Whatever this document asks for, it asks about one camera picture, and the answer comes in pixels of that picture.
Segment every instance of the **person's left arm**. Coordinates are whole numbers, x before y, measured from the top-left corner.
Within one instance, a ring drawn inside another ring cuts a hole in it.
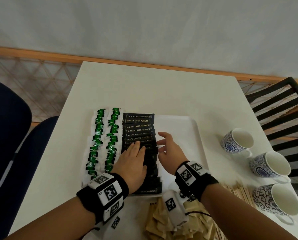
[[[139,148],[140,142],[131,144],[112,169],[112,173],[119,174],[127,183],[130,194],[142,185],[147,173],[147,166],[143,165],[145,147]],[[80,199],[74,197],[14,232],[6,240],[75,240],[88,233],[95,222],[95,214],[86,210]]]

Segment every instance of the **wristband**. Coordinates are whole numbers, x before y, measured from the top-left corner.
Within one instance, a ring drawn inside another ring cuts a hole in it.
[[[95,214],[97,224],[106,223],[121,210],[128,194],[128,185],[119,174],[104,173],[79,190],[77,197],[86,210]]]
[[[175,177],[181,193],[189,198],[193,195],[198,201],[208,185],[219,183],[210,175],[209,170],[195,161],[185,161],[180,164]]]

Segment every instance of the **black chair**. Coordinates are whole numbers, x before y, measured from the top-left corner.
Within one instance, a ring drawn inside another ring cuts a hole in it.
[[[248,102],[252,103],[255,99],[257,99],[261,96],[267,95],[269,93],[272,93],[274,91],[277,91],[277,90],[279,90],[283,87],[286,87],[286,86],[289,86],[290,88],[288,90],[270,98],[269,100],[263,102],[262,104],[259,104],[256,107],[254,107],[253,108],[254,113],[259,112],[260,110],[262,110],[272,104],[275,104],[276,102],[281,101],[295,93],[298,95],[298,84],[292,77],[288,77],[285,80],[280,81],[268,88],[265,88],[261,91],[258,91],[258,92],[255,92],[255,93],[252,93],[249,95],[246,95]],[[259,121],[262,121],[262,120],[269,118],[273,115],[276,115],[276,114],[286,111],[288,109],[292,109],[292,107],[293,107],[293,110],[283,113],[283,115],[279,116],[278,118],[261,125],[262,129],[265,131],[265,130],[271,129],[273,127],[282,125],[284,123],[290,122],[294,119],[297,119],[298,118],[298,96],[286,103],[283,103],[267,112],[264,112],[264,113],[258,115],[257,119]],[[267,135],[267,138],[269,141],[272,141],[272,140],[278,139],[280,137],[285,137],[287,135],[291,135],[293,133],[298,133],[298,124],[290,126],[288,128],[282,129],[282,130],[279,130],[279,131],[276,131],[274,133],[271,133],[271,134]],[[298,147],[298,138],[272,146],[273,150],[275,150],[275,151],[281,151],[284,149],[290,149],[290,148],[294,148],[294,147]],[[285,158],[289,162],[298,161],[298,153],[292,154],[292,155],[287,155],[287,156],[285,156]],[[298,169],[292,169],[289,177],[297,177],[297,176],[298,176]]]
[[[7,237],[11,229],[58,117],[51,117],[37,125],[15,156],[0,188],[0,240]]]
[[[0,179],[31,125],[29,106],[0,83]]]

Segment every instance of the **blue patterned mug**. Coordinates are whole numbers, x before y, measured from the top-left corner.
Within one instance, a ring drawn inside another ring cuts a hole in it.
[[[227,133],[221,140],[221,146],[227,153],[238,153],[247,150],[249,156],[252,153],[249,149],[253,146],[253,137],[241,128],[235,128]]]
[[[298,199],[294,193],[283,184],[263,185],[252,192],[254,203],[263,211],[273,213],[282,222],[294,225],[290,216],[298,214]],[[279,216],[288,216],[292,223],[285,222]]]
[[[291,173],[289,162],[284,156],[275,151],[266,152],[256,156],[249,163],[251,171],[259,177],[277,178],[288,176]]]

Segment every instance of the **forearm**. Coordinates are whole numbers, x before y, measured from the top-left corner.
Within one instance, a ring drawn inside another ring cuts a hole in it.
[[[8,236],[7,240],[75,240],[95,225],[95,214],[74,197]]]
[[[219,184],[207,186],[201,203],[228,239],[297,239]]]

